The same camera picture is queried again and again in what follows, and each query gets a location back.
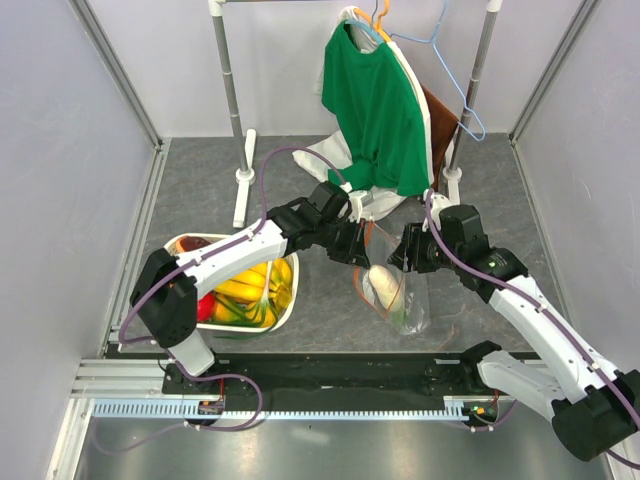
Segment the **clear zip top bag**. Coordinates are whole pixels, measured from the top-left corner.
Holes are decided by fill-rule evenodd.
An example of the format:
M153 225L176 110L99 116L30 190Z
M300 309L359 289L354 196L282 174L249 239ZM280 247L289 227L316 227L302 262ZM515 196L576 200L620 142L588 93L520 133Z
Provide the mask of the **clear zip top bag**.
M430 324L428 282L425 277L409 273L402 263L392 263L392 255L401 238L384 230L376 222L363 224L365 253L369 268L357 267L352 283L359 298L381 320L401 335L413 336Z

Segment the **white toy radish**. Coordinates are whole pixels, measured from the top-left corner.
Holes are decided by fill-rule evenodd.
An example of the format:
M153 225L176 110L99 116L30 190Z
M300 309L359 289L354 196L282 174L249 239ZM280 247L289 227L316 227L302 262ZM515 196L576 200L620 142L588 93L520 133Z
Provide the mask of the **white toy radish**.
M372 265L368 279L387 318L394 322L402 322L405 317L404 293L394 274L386 267Z

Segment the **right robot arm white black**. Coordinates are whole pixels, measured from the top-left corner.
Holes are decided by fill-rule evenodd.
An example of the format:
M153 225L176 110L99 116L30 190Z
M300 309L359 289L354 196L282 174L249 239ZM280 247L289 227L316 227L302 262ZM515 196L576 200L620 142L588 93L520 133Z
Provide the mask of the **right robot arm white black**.
M560 443L588 462L639 431L639 373L623 372L585 341L548 303L510 250L490 244L478 210L453 205L405 226L389 258L405 272L453 271L461 284L504 317L547 367L540 372L495 343L465 351L458 381L487 387L545 418Z

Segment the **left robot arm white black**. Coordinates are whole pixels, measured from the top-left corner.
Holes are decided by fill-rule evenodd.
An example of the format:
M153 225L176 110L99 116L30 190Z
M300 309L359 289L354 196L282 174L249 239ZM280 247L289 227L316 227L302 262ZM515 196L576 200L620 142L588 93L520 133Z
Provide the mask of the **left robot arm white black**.
M367 268L362 230L351 221L348 183L318 185L308 197L274 207L246 229L206 247L148 257L130 297L129 319L139 317L151 338L185 371L185 382L208 393L219 382L215 354L196 327L197 304L219 284L266 261L312 246L336 262Z

